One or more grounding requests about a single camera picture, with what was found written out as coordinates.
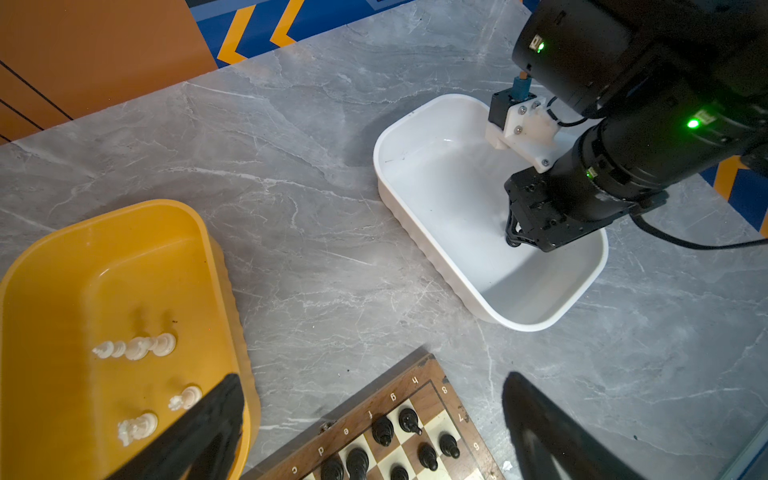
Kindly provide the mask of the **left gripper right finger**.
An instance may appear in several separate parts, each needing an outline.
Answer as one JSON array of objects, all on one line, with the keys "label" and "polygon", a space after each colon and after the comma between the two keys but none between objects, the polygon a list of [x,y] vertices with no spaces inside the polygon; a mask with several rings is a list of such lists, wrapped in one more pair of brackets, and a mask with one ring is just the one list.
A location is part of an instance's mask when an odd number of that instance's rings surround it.
[{"label": "left gripper right finger", "polygon": [[639,479],[634,469],[610,452],[519,372],[502,390],[510,440],[524,479]]}]

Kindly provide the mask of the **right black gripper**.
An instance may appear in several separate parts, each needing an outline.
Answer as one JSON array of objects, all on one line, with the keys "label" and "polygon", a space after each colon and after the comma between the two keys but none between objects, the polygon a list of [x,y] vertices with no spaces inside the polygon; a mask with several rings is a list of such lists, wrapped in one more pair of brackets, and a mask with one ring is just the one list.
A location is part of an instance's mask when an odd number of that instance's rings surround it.
[{"label": "right black gripper", "polygon": [[669,195],[657,192],[638,201],[614,198],[587,177],[561,182],[557,176],[527,168],[504,184],[509,198],[505,227],[511,247],[529,245],[551,252],[614,221],[633,219],[663,206]]}]

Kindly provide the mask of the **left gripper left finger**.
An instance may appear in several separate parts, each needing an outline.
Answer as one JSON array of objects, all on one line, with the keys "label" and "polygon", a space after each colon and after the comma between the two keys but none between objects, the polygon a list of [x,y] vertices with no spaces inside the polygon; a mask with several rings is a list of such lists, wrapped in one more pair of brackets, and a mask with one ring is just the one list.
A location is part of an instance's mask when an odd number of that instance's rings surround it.
[{"label": "left gripper left finger", "polygon": [[243,432],[245,399],[235,373],[223,380],[112,479],[226,479]]}]

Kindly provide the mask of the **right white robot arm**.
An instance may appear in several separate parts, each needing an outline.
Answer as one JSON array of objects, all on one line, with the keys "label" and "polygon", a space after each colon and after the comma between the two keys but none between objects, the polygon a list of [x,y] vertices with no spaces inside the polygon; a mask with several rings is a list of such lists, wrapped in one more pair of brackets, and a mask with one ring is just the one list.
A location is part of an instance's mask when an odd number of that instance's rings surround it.
[{"label": "right white robot arm", "polygon": [[767,170],[763,1],[542,1],[513,61],[586,130],[544,172],[505,183],[510,246],[553,251],[645,214],[667,190],[743,155]]}]

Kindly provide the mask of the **wooden chess board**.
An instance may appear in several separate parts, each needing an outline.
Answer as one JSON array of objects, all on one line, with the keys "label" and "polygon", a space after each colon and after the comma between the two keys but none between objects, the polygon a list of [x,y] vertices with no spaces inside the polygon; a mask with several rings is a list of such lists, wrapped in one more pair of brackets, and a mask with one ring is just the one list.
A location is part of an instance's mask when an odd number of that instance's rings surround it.
[{"label": "wooden chess board", "polygon": [[501,479],[435,355],[419,348],[247,479]]}]

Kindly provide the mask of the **white knight in tray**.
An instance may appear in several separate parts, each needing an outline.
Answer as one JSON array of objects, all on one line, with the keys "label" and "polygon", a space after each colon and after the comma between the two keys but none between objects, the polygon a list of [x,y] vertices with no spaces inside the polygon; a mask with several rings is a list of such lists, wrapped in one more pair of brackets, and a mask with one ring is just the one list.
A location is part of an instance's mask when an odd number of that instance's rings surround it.
[{"label": "white knight in tray", "polygon": [[189,385],[185,387],[179,394],[174,395],[168,403],[168,408],[171,411],[189,410],[203,397],[203,393],[200,387],[196,385]]},{"label": "white knight in tray", "polygon": [[153,435],[158,424],[158,417],[152,412],[143,413],[134,419],[124,420],[118,424],[118,439],[124,447],[127,447],[134,441]]}]

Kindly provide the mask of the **white plastic tray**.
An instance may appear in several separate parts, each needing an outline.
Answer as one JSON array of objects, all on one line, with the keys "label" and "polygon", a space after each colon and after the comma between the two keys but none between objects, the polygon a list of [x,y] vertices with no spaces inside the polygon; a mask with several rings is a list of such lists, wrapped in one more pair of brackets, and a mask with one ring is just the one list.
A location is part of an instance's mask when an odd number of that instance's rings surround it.
[{"label": "white plastic tray", "polygon": [[545,253],[505,240],[505,181],[527,167],[485,139],[489,108],[439,96],[388,127],[373,166],[385,206],[477,318],[536,332],[554,325],[608,259],[599,230]]}]

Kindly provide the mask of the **white king in tray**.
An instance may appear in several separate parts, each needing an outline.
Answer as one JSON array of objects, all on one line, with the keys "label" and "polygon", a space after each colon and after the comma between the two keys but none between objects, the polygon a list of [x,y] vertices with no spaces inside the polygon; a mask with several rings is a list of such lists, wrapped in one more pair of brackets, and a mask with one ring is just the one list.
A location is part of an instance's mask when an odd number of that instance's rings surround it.
[{"label": "white king in tray", "polygon": [[125,358],[139,361],[149,353],[157,357],[170,355],[176,348],[177,339],[171,333],[162,333],[156,337],[135,337],[128,342],[105,341],[92,348],[91,352],[99,359]]}]

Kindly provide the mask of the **yellow plastic tray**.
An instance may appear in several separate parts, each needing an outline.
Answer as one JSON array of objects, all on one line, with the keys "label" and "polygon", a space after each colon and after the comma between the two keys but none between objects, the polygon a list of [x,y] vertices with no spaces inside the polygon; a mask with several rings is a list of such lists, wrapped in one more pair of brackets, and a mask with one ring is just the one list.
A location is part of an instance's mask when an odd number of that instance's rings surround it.
[{"label": "yellow plastic tray", "polygon": [[[105,341],[171,333],[168,356],[99,359]],[[103,479],[149,445],[124,447],[118,424],[239,376],[243,432],[230,473],[245,470],[260,400],[221,247],[191,207],[135,204],[58,230],[28,248],[1,283],[1,475]]]}]

